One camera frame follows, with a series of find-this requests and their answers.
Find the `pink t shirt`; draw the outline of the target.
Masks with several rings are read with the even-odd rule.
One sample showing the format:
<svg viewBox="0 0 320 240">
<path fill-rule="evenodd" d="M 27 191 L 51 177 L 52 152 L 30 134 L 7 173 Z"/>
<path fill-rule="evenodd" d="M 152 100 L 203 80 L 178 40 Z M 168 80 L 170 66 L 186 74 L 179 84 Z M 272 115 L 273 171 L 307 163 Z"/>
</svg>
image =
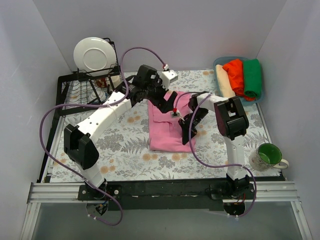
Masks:
<svg viewBox="0 0 320 240">
<path fill-rule="evenodd" d="M 171 153 L 190 153 L 189 144 L 183 144 L 182 129 L 178 117 L 162 113 L 150 101 L 148 103 L 149 149 Z"/>
</svg>

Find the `floral green-inside mug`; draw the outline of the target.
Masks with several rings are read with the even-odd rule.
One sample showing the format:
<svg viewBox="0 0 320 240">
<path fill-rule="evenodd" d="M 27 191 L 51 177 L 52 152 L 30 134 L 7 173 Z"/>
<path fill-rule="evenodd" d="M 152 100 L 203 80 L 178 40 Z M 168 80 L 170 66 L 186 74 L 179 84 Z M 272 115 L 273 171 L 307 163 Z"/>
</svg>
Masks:
<svg viewBox="0 0 320 240">
<path fill-rule="evenodd" d="M 272 143 L 261 144 L 249 157 L 250 166 L 259 172 L 269 169 L 287 169 L 290 164 L 283 159 L 281 150 Z"/>
</svg>

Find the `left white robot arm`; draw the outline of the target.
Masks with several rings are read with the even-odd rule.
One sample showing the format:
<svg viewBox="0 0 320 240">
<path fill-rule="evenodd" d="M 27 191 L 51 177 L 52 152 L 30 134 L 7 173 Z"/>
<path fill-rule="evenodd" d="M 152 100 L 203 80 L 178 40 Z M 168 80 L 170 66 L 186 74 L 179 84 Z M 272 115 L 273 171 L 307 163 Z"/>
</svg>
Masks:
<svg viewBox="0 0 320 240">
<path fill-rule="evenodd" d="M 165 114 L 174 109 L 177 93 L 165 99 L 172 82 L 178 79 L 173 70 L 161 73 L 148 65 L 141 65 L 137 74 L 125 78 L 112 92 L 106 102 L 88 118 L 76 126 L 64 129 L 64 152 L 74 162 L 86 183 L 89 194 L 95 200 L 106 196 L 107 181 L 98 168 L 99 152 L 95 143 L 110 125 L 133 108 L 137 103 L 148 100 Z"/>
</svg>

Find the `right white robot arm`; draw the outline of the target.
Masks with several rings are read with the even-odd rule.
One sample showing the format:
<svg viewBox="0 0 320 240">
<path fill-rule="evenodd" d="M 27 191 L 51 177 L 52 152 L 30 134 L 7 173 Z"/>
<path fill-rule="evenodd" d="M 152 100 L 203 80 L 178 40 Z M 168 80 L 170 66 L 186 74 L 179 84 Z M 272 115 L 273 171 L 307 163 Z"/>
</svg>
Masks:
<svg viewBox="0 0 320 240">
<path fill-rule="evenodd" d="M 191 139 L 198 133 L 196 126 L 208 114 L 215 113 L 217 128 L 223 136 L 228 164 L 225 186 L 217 192 L 232 199 L 242 196 L 250 187 L 250 180 L 245 166 L 244 136 L 249 121 L 241 100 L 237 97 L 225 98 L 206 91 L 196 93 L 189 99 L 191 113 L 181 117 L 178 124 L 182 130 L 182 144 L 192 146 Z"/>
</svg>

